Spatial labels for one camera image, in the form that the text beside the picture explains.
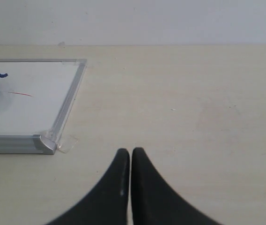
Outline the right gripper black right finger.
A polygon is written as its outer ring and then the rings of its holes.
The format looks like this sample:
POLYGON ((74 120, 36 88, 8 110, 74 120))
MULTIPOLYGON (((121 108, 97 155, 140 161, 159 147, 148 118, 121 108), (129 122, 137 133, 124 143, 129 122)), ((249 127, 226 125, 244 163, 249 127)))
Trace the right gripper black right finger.
POLYGON ((135 225, 218 225, 163 179, 143 148, 132 153, 131 205, 135 225))

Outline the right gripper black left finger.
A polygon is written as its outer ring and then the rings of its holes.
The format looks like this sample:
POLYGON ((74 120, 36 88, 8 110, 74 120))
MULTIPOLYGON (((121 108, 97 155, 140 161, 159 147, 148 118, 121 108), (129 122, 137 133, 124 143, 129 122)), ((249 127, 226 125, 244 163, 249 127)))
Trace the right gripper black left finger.
POLYGON ((130 155, 119 149, 98 183, 50 225, 126 225, 130 155))

